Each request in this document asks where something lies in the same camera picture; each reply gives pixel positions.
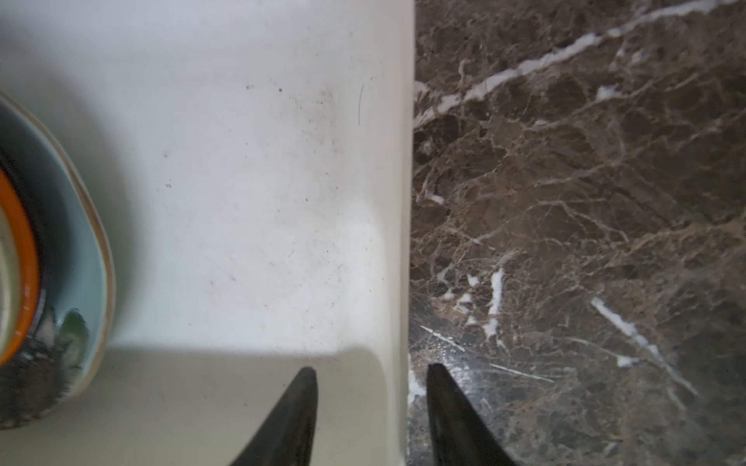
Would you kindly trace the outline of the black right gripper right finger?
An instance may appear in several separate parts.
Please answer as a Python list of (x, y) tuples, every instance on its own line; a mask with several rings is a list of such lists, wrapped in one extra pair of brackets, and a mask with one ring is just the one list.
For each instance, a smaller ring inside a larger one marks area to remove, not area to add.
[(440, 363), (427, 368), (427, 411), (435, 465), (516, 465)]

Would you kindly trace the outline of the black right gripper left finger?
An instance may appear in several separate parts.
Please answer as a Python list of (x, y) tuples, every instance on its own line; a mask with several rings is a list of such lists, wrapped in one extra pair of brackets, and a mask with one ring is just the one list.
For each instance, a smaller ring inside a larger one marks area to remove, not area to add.
[(311, 463), (319, 402), (317, 373), (301, 368), (231, 466)]

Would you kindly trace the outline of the mint green floral plate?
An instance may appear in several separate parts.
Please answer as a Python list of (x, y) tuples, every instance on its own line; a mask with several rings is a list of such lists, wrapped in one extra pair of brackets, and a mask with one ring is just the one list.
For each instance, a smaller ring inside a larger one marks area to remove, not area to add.
[(116, 305), (109, 242), (67, 153), (33, 114), (1, 96), (1, 173), (29, 213), (40, 302), (21, 348), (1, 362), (1, 427), (36, 421), (82, 393), (103, 359)]

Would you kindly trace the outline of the orange plate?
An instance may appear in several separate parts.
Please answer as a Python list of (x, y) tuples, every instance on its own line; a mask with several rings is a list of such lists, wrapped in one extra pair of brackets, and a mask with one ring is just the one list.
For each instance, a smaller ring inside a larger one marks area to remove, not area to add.
[(1, 355), (1, 362), (8, 362), (19, 351), (40, 302), (40, 258), (32, 223), (16, 187), (5, 173), (1, 173), (1, 211), (11, 225), (16, 243), (19, 268), (21, 268), (21, 306), (12, 343)]

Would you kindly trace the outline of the white plastic bin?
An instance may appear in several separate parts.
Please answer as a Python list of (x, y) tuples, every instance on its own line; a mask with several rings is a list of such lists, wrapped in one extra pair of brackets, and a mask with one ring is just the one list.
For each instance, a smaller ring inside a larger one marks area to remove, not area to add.
[(316, 465), (401, 465), (410, 1), (5, 1), (1, 87), (56, 136), (118, 305), (5, 465), (227, 465), (297, 371)]

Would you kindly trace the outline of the cream floral plate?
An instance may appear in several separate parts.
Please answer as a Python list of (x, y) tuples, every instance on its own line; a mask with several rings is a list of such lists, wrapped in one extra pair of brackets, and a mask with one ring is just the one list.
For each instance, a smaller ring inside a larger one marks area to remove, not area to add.
[(1, 354), (9, 349), (21, 306), (21, 268), (11, 225), (1, 211)]

